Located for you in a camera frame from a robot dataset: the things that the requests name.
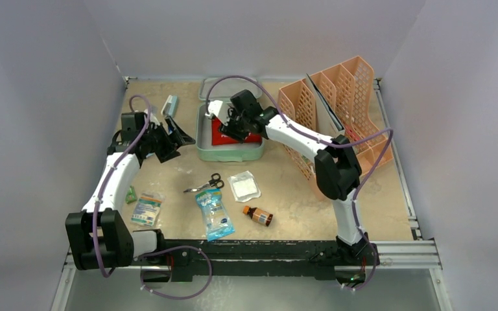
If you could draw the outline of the red first aid pouch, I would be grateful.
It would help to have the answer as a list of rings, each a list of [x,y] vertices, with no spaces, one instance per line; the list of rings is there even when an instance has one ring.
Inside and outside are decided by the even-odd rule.
[[[220,146],[226,144],[238,144],[239,141],[223,134],[219,131],[219,127],[221,122],[213,118],[211,120],[211,145],[212,146]],[[250,133],[248,137],[243,141],[243,143],[262,143],[262,138],[260,135]]]

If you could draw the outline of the blue wet wipes packet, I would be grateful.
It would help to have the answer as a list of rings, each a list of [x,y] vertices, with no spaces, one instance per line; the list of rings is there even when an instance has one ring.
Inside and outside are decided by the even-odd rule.
[[[222,202],[222,193],[219,189],[203,190],[195,196],[195,200],[202,213],[208,242],[235,232],[231,218]]]

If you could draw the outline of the brown glass medicine bottle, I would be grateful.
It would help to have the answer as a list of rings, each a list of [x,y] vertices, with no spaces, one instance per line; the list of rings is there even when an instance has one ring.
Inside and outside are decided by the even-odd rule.
[[[273,219],[273,214],[270,214],[258,207],[245,206],[243,213],[247,215],[252,221],[257,222],[264,226],[269,226]]]

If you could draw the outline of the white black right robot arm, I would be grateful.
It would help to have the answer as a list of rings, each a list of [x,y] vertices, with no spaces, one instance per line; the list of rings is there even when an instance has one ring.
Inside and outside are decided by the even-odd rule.
[[[353,264],[366,253],[368,237],[358,219],[356,201],[362,168],[346,137],[316,133],[275,107],[262,108],[249,90],[236,93],[228,104],[214,100],[207,109],[221,122],[220,132],[238,142],[252,133],[308,159],[314,166],[318,190],[333,206],[340,259]]]

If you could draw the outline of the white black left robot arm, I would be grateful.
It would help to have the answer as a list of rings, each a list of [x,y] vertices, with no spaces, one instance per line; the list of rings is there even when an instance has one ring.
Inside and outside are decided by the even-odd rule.
[[[105,273],[131,265],[143,256],[152,265],[167,258],[159,229],[131,233],[121,209],[128,190],[148,155],[160,163],[180,156],[179,148],[195,140],[173,118],[155,123],[144,112],[121,115],[121,129],[106,151],[106,164],[93,195],[81,211],[70,213],[65,229],[73,262],[78,270],[102,269]]]

